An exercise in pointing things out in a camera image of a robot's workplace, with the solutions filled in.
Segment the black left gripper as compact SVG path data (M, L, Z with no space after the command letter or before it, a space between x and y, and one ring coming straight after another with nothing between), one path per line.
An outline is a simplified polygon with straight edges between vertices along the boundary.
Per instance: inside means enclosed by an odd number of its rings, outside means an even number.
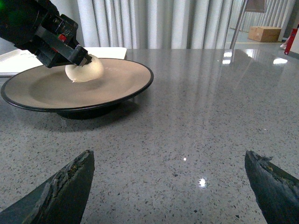
M77 41L78 24L62 14L32 14L29 41L31 53L48 68L75 64L84 66L92 62L88 51Z

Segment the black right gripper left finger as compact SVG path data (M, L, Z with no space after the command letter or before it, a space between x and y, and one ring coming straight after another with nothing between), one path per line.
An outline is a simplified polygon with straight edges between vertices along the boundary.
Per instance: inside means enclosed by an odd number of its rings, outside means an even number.
M0 213L2 224L79 224L94 174L86 150L48 180Z

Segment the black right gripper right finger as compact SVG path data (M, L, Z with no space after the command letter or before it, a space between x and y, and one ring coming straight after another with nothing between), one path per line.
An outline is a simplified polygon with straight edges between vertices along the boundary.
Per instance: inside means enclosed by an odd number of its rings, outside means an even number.
M254 151L245 154L245 169L256 202L268 224L299 222L299 180Z

